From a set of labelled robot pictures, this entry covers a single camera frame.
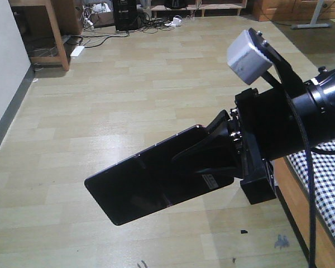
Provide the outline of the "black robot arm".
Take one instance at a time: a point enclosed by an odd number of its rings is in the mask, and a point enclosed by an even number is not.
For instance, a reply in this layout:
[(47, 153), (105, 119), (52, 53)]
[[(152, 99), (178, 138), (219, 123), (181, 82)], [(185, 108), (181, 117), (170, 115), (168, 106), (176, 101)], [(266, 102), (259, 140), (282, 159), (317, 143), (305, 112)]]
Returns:
[(272, 88), (247, 89), (236, 107), (222, 111), (208, 136), (175, 155), (173, 170), (184, 175), (240, 178), (251, 204), (275, 198), (273, 160), (335, 139), (335, 69), (320, 68), (299, 93), (271, 74)]

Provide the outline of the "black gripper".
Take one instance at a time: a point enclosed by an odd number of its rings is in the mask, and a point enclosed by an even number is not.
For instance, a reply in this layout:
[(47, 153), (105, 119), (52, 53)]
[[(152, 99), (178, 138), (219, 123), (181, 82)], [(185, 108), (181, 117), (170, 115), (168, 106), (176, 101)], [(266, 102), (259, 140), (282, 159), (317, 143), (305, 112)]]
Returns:
[(206, 127), (207, 138), (175, 155), (172, 167), (184, 175), (243, 178), (240, 185), (251, 204), (274, 199), (271, 162), (304, 147), (297, 122), (281, 89), (249, 88), (236, 95), (235, 104), (241, 159), (231, 141), (234, 121), (222, 110)]

